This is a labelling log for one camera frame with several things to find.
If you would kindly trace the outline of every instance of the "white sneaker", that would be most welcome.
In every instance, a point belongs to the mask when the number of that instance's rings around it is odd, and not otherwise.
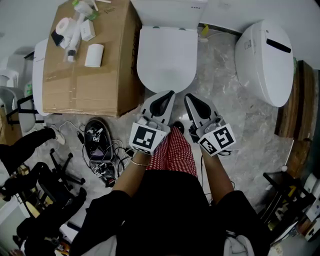
[[[57,142],[59,142],[61,145],[64,145],[66,143],[66,139],[65,137],[63,136],[63,134],[57,130],[57,128],[55,128],[53,125],[50,127],[52,130],[54,130],[54,133],[55,133],[55,140]]]

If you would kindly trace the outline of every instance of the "black shirt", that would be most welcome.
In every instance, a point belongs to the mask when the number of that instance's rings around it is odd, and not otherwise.
[[[70,255],[116,235],[116,255],[223,255],[226,230],[246,236],[256,256],[269,252],[268,233],[241,191],[209,206],[196,177],[147,170],[130,198],[112,191],[94,199]]]

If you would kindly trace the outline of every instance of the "cardboard box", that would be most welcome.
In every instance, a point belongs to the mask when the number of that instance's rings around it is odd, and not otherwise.
[[[76,62],[49,37],[43,70],[43,111],[120,116],[143,102],[144,86],[137,74],[140,19],[130,0],[96,2],[96,37],[81,41]],[[50,34],[64,17],[74,17],[72,1],[60,5]],[[85,67],[88,46],[104,45],[101,67]]]
[[[18,120],[18,113],[13,114],[13,120]],[[20,124],[8,124],[5,108],[0,108],[0,144],[13,145],[22,138]]]

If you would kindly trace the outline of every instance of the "bracelet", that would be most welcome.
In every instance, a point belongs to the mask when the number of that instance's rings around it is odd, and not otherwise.
[[[137,163],[137,162],[135,162],[135,161],[133,161],[133,160],[131,160],[131,163],[133,163],[133,164],[135,164],[135,165],[137,165],[137,166],[145,166],[145,167],[147,167],[147,166],[150,165],[149,163],[148,163],[148,164]]]

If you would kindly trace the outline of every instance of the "red checkered skirt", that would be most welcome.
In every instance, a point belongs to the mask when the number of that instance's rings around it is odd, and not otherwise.
[[[147,170],[171,170],[197,177],[191,146],[177,127],[164,139],[151,157]]]

